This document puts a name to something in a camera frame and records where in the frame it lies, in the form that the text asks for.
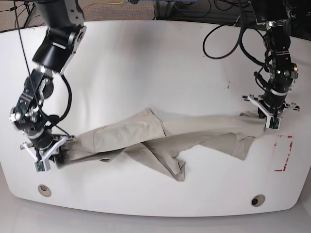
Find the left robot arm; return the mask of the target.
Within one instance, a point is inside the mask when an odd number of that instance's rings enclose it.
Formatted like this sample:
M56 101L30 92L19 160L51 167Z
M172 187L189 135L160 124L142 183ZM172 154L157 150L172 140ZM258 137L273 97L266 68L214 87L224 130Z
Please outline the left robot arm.
M254 73L255 81L262 85L264 94L258 97L243 96L258 108L260 118L266 119L266 128L278 130L285 108L299 110L296 104L287 104L285 99L292 84L298 78L298 68L291 61L289 52L290 36L284 28L288 19L286 8L281 0L252 0L256 23L266 27L263 37L266 47L265 60L262 68L271 74L266 81L260 71Z

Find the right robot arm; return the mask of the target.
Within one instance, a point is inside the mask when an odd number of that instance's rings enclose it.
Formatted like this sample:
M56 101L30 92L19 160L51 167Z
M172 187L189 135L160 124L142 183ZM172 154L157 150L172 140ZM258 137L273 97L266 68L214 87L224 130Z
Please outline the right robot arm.
M50 170L50 161L63 162L61 147L75 137L67 132L53 134L53 127L66 118L72 103L72 90L64 76L65 68L76 53L86 32L84 13L76 0L35 0L47 27L42 44L33 56L36 67L29 72L10 121L26 134L22 143L34 160L37 172ZM54 90L53 75L60 75L68 91L68 103L61 116L43 112L44 100Z

